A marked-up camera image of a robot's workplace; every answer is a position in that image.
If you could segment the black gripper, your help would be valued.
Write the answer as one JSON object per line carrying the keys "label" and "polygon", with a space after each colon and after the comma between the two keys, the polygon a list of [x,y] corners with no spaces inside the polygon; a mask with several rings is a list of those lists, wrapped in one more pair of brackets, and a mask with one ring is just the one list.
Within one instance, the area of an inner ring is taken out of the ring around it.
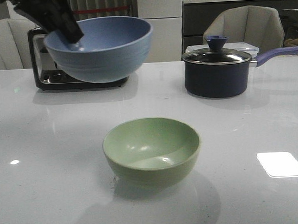
{"label": "black gripper", "polygon": [[21,16],[37,23],[47,32],[60,30],[70,43],[84,35],[67,0],[9,0]]}

